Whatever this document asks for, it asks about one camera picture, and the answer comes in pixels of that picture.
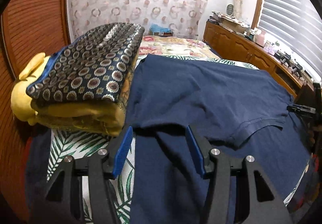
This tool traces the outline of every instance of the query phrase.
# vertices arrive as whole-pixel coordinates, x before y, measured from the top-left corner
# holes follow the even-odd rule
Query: green leaf pattern
[[[163,55],[165,57],[181,60],[203,60],[227,65],[234,65],[250,69],[258,69],[252,64],[227,59],[210,59],[194,56],[182,55]],[[62,159],[67,156],[73,156],[75,159],[91,156],[97,150],[105,148],[108,145],[107,136],[87,133],[87,132],[66,132],[52,130],[52,142],[47,170],[47,180],[53,175]],[[135,138],[133,138],[128,156],[126,158],[121,175],[109,182],[113,186],[116,201],[114,202],[117,209],[118,217],[122,224],[130,222],[130,207],[133,195],[134,175],[135,175]],[[92,223],[91,203],[88,188],[88,177],[83,177],[83,208],[86,223]]]

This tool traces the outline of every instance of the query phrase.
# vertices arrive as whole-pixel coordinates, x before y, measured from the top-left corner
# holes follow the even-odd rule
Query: silver bolt
[[[97,153],[99,155],[105,155],[107,153],[107,150],[105,148],[101,148]]]
[[[255,161],[255,158],[253,156],[250,156],[250,155],[247,156],[246,159],[247,159],[248,162],[254,162]]]
[[[72,156],[66,156],[64,157],[64,161],[65,162],[71,162],[73,160],[73,157]]]
[[[220,150],[219,150],[219,149],[217,149],[217,148],[213,148],[213,149],[211,150],[211,154],[213,154],[213,155],[217,156],[217,155],[219,155],[219,154],[220,154]]]

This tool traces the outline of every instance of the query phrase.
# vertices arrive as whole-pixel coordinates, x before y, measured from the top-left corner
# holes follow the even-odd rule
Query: window
[[[321,80],[322,20],[309,0],[263,0],[258,28],[289,47],[300,65]]]

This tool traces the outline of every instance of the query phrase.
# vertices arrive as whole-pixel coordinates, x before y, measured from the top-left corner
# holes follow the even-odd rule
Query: navy blue shirt
[[[199,223],[209,181],[196,173],[184,137],[191,123],[225,153],[253,155],[285,199],[310,157],[301,122],[286,111],[291,101],[264,71],[149,55],[135,71],[126,115],[136,132],[131,223]],[[231,182],[230,220],[235,190]]]

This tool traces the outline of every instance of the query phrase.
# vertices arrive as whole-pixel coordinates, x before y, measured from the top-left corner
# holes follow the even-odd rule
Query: brown sideboard
[[[250,63],[259,69],[266,70],[295,98],[299,98],[306,90],[313,90],[313,85],[310,81],[307,86],[303,87],[303,81],[291,74],[286,66],[266,53],[262,47],[246,38],[229,32],[219,25],[207,22],[203,40],[216,50],[223,59]]]

